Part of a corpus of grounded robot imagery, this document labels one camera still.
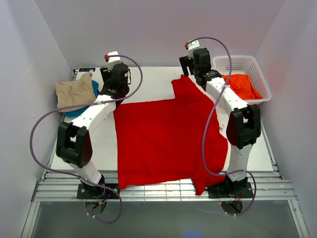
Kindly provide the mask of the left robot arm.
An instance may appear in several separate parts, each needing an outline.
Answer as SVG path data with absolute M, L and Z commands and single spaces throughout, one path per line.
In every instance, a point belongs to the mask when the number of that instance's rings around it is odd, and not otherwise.
M 92 162 L 93 149 L 90 134 L 121 104 L 129 92 L 129 68 L 120 62 L 111 69 L 100 69 L 104 81 L 96 98 L 96 105 L 89 106 L 71 122 L 62 122 L 57 130 L 56 155 L 75 169 L 82 182 L 92 186 L 103 183 L 103 176 Z

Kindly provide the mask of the red t shirt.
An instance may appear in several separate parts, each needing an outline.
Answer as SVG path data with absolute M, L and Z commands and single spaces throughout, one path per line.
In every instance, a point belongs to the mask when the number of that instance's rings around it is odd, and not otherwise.
M 118 184 L 148 185 L 190 178 L 196 194 L 224 182 L 227 152 L 213 101 L 186 76 L 169 100 L 122 104 L 114 111 Z

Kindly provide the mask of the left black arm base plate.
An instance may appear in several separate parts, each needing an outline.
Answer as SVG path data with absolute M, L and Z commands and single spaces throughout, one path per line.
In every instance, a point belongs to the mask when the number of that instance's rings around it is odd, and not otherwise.
M 112 191 L 109 191 L 108 189 L 90 186 L 87 184 L 79 184 L 77 189 L 77 199 L 104 199 L 108 197 L 110 199 L 117 199 L 118 196 L 113 193 Z

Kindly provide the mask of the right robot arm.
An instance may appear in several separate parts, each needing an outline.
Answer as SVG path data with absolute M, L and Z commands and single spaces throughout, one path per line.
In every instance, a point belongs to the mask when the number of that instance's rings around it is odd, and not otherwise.
M 216 99 L 228 114 L 226 137 L 231 145 L 230 161 L 224 182 L 209 187 L 217 195 L 237 195 L 248 186 L 247 165 L 251 149 L 261 135 L 261 113 L 257 105 L 242 100 L 228 85 L 226 79 L 211 67 L 210 53 L 199 46 L 186 47 L 187 56 L 180 57 L 186 76 L 194 76 L 196 83 Z

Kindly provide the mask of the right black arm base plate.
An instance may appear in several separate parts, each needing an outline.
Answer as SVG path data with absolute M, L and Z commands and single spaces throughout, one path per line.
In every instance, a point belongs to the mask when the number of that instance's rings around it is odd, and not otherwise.
M 208 186 L 206 188 L 208 198 L 252 198 L 253 190 L 251 184 L 247 182 L 245 185 L 233 185 L 222 183 Z

